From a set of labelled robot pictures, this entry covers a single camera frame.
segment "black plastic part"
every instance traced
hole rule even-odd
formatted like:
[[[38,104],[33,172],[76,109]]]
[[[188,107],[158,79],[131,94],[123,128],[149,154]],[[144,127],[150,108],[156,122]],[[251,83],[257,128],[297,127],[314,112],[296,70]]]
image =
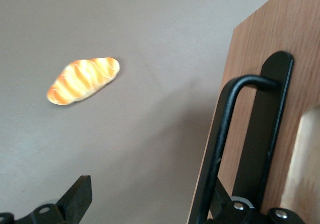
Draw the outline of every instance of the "black plastic part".
[[[65,220],[78,224],[92,203],[91,177],[82,176],[57,202]]]
[[[57,204],[42,205],[19,220],[0,213],[0,224],[79,224],[92,203],[91,185],[90,176],[81,176]]]
[[[283,211],[287,214],[287,218],[277,216],[276,211]],[[268,213],[269,220],[273,224],[305,224],[304,221],[293,211],[282,208],[273,208]]]
[[[277,52],[265,62],[261,76],[281,83],[273,91],[257,91],[235,180],[233,196],[248,199],[260,210],[285,107],[293,57]]]
[[[278,216],[277,211],[283,211],[286,216]],[[259,213],[256,209],[250,209],[243,202],[231,201],[214,220],[207,220],[205,224],[305,224],[293,211],[274,208],[269,211],[268,216]]]
[[[263,95],[267,97],[265,102],[268,105],[275,105],[275,107],[271,108],[272,110],[275,110],[275,112],[273,111],[272,113],[267,113],[264,112],[264,110],[260,112],[255,110],[255,112],[253,113],[253,115],[259,115],[260,113],[263,114],[261,117],[253,117],[255,121],[259,122],[259,127],[263,127],[256,129],[258,131],[255,133],[257,137],[265,136],[264,134],[261,135],[260,133],[265,131],[266,126],[268,126],[268,129],[271,129],[274,132],[271,134],[272,138],[268,137],[268,140],[271,139],[271,143],[267,144],[268,152],[264,152],[263,154],[264,156],[268,155],[267,161],[264,161],[265,158],[262,159],[263,172],[267,173],[263,173],[262,176],[260,175],[258,177],[267,178],[269,174],[269,169],[267,169],[267,167],[270,167],[269,163],[272,159],[273,153],[273,150],[271,150],[270,148],[274,148],[274,143],[277,140],[276,137],[278,135],[283,108],[285,106],[285,96],[287,94],[289,85],[288,83],[290,80],[293,63],[294,61],[291,54],[283,51],[276,52],[272,56],[270,56],[264,63],[260,76],[245,75],[242,77],[234,78],[230,80],[223,88],[217,104],[214,121],[212,123],[213,125],[211,127],[211,133],[206,147],[207,149],[204,154],[201,173],[198,179],[197,189],[195,191],[195,197],[188,219],[189,224],[203,224],[207,220],[210,205],[215,192],[214,190],[218,179],[217,176],[227,140],[226,138],[228,135],[234,107],[238,94],[244,86],[257,88],[258,96],[261,96],[260,92],[266,93],[265,95]],[[254,104],[254,109],[257,108],[258,103],[260,103],[260,101]],[[252,143],[253,146],[258,146],[260,144],[260,141],[255,141],[254,143]],[[264,181],[263,179],[258,183],[259,184],[255,187],[255,189],[264,191],[264,185],[266,181]]]

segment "bolt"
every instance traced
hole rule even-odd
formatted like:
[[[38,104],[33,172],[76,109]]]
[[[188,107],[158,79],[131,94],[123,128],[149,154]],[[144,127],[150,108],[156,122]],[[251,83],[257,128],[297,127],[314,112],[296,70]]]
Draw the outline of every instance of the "bolt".
[[[288,219],[288,214],[285,213],[283,210],[275,210],[276,216],[281,219]]]
[[[242,203],[240,203],[240,202],[236,202],[236,203],[234,204],[234,207],[235,207],[235,209],[237,209],[237,210],[244,210],[244,209],[245,209],[245,206],[244,206]]]

